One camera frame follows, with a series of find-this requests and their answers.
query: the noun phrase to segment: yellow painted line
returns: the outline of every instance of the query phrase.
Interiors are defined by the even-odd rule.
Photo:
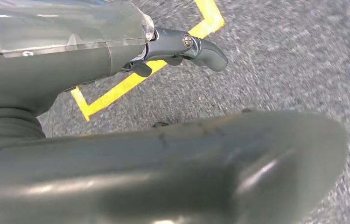
[[[74,90],[70,92],[73,98],[75,98],[75,101],[79,106],[80,110],[82,111],[84,118],[86,118],[87,121],[90,121],[89,105],[87,104],[85,98],[83,97],[83,94],[80,91],[79,87],[76,87]]]
[[[195,3],[203,15],[204,20],[189,31],[190,35],[198,38],[205,38],[207,35],[216,32],[224,26],[224,19],[214,0],[195,0]],[[163,60],[150,61],[147,63],[147,65],[153,70],[152,75],[163,68],[166,64],[167,63]],[[72,90],[71,93],[84,117],[89,121],[91,115],[108,107],[145,79],[147,78],[140,77],[136,73],[133,73],[90,105],[86,103],[79,88]]]

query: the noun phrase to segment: screw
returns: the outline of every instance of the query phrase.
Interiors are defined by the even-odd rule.
[[[189,34],[185,34],[183,36],[183,45],[185,45],[185,47],[190,48],[191,47],[191,36]]]

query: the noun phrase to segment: grey asphalt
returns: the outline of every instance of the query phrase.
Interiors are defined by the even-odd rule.
[[[192,0],[133,0],[157,26],[189,30]],[[350,0],[217,0],[226,25],[207,39],[230,60],[215,73],[189,62],[165,67],[86,122],[70,93],[42,115],[48,136],[109,133],[239,112],[318,111],[350,135]],[[92,102],[124,75],[84,86]],[[350,224],[350,153],[336,187],[303,223]]]

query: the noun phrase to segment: clear plastic cover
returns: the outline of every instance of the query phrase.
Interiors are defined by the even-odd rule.
[[[0,54],[32,56],[145,44],[152,19],[135,5],[104,0],[0,0]]]

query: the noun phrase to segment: pavement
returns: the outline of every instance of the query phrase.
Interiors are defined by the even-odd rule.
[[[202,16],[192,0],[132,0],[156,26],[190,30]],[[70,93],[39,117],[49,137],[149,128],[262,110],[318,111],[350,138],[350,0],[216,0],[225,26],[206,39],[230,61],[215,73],[189,62],[166,66],[87,122]],[[87,103],[125,74],[81,87]],[[328,198],[302,223],[350,224],[350,152]]]

